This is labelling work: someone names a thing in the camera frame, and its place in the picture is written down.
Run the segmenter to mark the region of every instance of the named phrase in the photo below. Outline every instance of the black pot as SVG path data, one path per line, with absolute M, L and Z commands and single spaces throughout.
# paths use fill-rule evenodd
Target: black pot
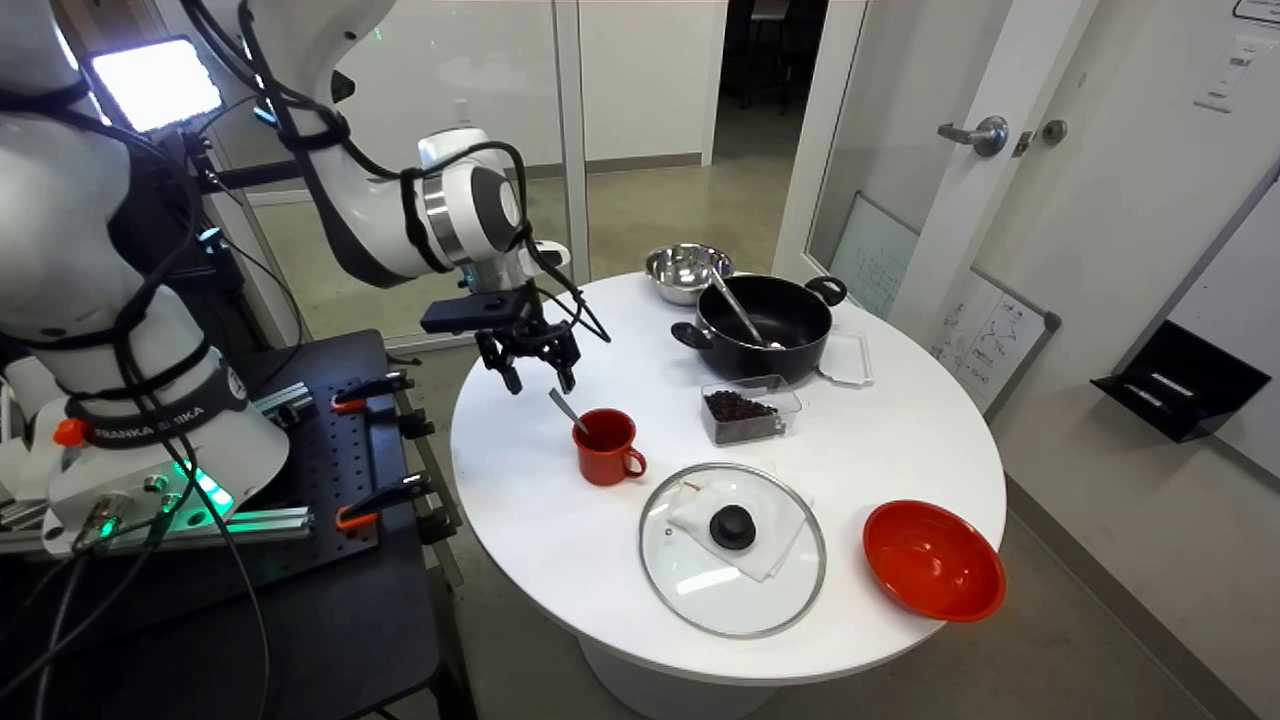
M 816 276 L 802 289 L 774 276 L 729 276 L 763 345 L 736 319 L 729 299 L 709 289 L 694 304 L 694 325 L 673 325 L 673 334 L 702 357 L 722 381 L 795 382 L 829 347 L 832 304 L 848 297 L 836 276 Z

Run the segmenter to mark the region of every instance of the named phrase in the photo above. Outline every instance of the door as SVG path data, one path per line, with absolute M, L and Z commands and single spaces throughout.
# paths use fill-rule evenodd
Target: door
M 774 272 L 933 345 L 1096 0 L 836 0 Z

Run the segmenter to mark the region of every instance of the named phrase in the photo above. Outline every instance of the pan handle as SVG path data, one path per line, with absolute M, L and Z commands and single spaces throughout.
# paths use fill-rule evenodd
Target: pan handle
M 824 299 L 829 307 L 842 304 L 848 283 L 839 276 L 816 276 L 802 283 L 816 299 Z
M 709 327 L 699 327 L 699 325 L 673 325 L 673 334 L 674 334 L 683 347 L 694 347 L 694 353 L 712 347 L 712 334 L 709 334 Z

